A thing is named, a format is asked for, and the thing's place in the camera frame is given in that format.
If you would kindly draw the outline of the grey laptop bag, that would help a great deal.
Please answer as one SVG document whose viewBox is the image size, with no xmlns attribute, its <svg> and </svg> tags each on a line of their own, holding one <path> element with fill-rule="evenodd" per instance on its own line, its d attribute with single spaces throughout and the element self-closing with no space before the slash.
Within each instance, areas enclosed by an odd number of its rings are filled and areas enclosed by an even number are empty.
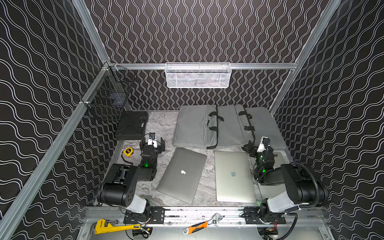
<svg viewBox="0 0 384 240">
<path fill-rule="evenodd" d="M 179 148 L 215 149 L 224 118 L 216 105 L 181 106 L 173 138 Z"/>
<path fill-rule="evenodd" d="M 262 137 L 268 137 L 271 140 L 270 146 L 274 150 L 284 150 L 287 148 L 278 125 L 267 108 L 256 107 L 245 108 L 245 110 L 252 116 L 250 123 L 255 128 L 254 135 L 256 137 L 254 146 L 259 145 Z"/>
<path fill-rule="evenodd" d="M 252 116 L 242 105 L 218 107 L 218 114 L 224 121 L 219 121 L 217 148 L 246 147 L 255 143 Z"/>
</svg>

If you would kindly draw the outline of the dark grey laptop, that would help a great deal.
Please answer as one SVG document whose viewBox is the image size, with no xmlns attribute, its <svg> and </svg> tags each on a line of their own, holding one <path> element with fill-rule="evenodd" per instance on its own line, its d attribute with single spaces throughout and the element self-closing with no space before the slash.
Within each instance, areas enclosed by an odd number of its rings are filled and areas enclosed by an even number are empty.
<svg viewBox="0 0 384 240">
<path fill-rule="evenodd" d="M 207 155 L 176 148 L 157 191 L 191 204 L 201 179 Z"/>
</svg>

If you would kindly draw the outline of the silver laptop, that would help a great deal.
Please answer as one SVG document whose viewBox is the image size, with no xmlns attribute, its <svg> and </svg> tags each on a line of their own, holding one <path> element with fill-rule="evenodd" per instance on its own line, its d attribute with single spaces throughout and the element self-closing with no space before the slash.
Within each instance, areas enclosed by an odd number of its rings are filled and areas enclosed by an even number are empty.
<svg viewBox="0 0 384 240">
<path fill-rule="evenodd" d="M 275 164 L 274 164 L 274 167 L 276 168 L 280 167 L 281 164 L 289 164 L 290 162 L 293 161 L 291 155 L 289 155 L 289 152 L 287 152 L 286 150 L 284 151 L 278 150 L 278 151 L 275 151 L 274 154 L 277 155 L 275 157 Z M 258 186 L 261 193 L 261 199 L 274 197 L 286 190 L 285 184 L 276 185 L 276 186 L 262 186 L 258 184 Z"/>
<path fill-rule="evenodd" d="M 217 201 L 249 204 L 257 201 L 246 153 L 216 151 L 215 174 Z"/>
</svg>

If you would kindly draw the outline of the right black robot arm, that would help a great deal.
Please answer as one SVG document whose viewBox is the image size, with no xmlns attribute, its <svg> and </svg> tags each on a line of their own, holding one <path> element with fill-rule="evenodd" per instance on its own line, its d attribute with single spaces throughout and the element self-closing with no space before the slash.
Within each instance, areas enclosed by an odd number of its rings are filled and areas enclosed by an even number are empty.
<svg viewBox="0 0 384 240">
<path fill-rule="evenodd" d="M 259 147 L 250 144 L 243 150 L 255 158 L 254 179 L 261 186 L 284 185 L 285 190 L 260 204 L 258 215 L 273 218 L 301 208 L 312 208 L 326 201 L 329 193 L 311 168 L 300 162 L 282 164 L 275 168 L 274 149 L 265 139 Z"/>
</svg>

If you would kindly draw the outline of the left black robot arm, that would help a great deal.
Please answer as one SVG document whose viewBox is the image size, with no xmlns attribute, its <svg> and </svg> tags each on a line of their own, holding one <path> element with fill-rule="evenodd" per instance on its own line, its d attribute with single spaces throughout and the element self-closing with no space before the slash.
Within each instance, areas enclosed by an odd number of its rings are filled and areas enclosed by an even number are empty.
<svg viewBox="0 0 384 240">
<path fill-rule="evenodd" d="M 108 206 L 117 206 L 143 218 L 150 218 L 148 200 L 136 194 L 138 182 L 154 180 L 157 173 L 158 155 L 165 151 L 165 141 L 155 140 L 151 145 L 140 142 L 142 161 L 139 166 L 113 164 L 98 190 L 97 201 Z"/>
</svg>

